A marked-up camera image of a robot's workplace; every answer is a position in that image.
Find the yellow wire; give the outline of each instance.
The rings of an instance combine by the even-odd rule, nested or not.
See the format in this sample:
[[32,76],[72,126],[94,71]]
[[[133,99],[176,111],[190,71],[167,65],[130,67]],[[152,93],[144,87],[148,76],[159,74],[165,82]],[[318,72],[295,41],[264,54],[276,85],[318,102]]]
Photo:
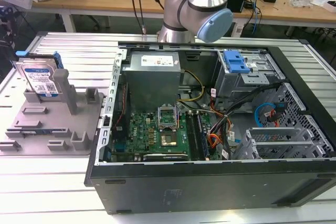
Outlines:
[[199,80],[199,78],[194,74],[192,73],[191,71],[189,70],[184,70],[185,72],[189,73],[192,75],[192,77],[194,77],[198,82],[199,84],[201,85],[202,87],[202,91],[200,93],[200,95],[198,97],[195,97],[195,98],[189,98],[189,99],[178,99],[177,101],[178,102],[193,102],[193,101],[197,101],[198,99],[200,99],[203,95],[204,95],[204,86],[203,84],[201,83],[201,81]]

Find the motherboard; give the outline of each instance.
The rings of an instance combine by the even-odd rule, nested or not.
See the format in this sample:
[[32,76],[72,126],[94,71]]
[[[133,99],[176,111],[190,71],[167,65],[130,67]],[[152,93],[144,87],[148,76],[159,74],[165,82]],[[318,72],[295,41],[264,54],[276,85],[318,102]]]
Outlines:
[[113,141],[112,156],[134,156],[136,162],[216,160],[206,140],[211,126],[206,112],[132,112],[126,140]]

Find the green circuit board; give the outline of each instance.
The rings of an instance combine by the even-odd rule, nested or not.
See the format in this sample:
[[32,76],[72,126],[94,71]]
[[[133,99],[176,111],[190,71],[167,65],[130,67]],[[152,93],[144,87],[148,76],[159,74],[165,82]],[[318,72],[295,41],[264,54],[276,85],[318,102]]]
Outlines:
[[[211,128],[211,121],[207,113],[200,113],[203,132]],[[161,122],[173,123],[174,117],[169,113],[161,113]],[[187,128],[186,115],[180,112],[178,128],[176,131],[164,129],[160,131],[157,112],[133,112],[131,113],[130,126],[126,141],[114,142],[113,152],[122,155],[129,154],[186,154],[188,160],[192,160],[191,147],[188,141],[190,133]],[[209,160],[221,160],[221,156],[215,151]]]
[[[172,122],[171,116],[164,114],[164,122]],[[189,154],[184,114],[180,115],[176,132],[158,128],[157,113],[132,113],[127,151],[134,153],[181,153]]]

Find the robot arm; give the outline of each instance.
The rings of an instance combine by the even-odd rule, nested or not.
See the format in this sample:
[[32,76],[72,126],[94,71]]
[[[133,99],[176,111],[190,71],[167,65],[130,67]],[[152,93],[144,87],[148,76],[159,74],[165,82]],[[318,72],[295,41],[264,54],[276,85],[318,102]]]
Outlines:
[[220,39],[230,28],[232,12],[227,0],[165,0],[159,42],[204,42]]

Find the wooden table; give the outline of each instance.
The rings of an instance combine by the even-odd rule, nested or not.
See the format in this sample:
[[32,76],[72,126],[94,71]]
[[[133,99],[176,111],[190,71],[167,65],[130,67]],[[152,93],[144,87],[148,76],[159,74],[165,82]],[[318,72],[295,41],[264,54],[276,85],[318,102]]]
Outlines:
[[[163,18],[163,10],[154,0],[141,1],[144,17]],[[138,0],[135,0],[135,6],[139,11]],[[257,6],[263,13],[261,24],[336,28],[336,14],[319,6],[295,8],[289,5],[289,0],[275,3],[258,0]],[[61,14],[68,32],[76,31],[71,14],[134,17],[131,0],[51,0],[35,3],[32,11]],[[234,13],[233,37],[240,37],[250,16],[248,9]]]

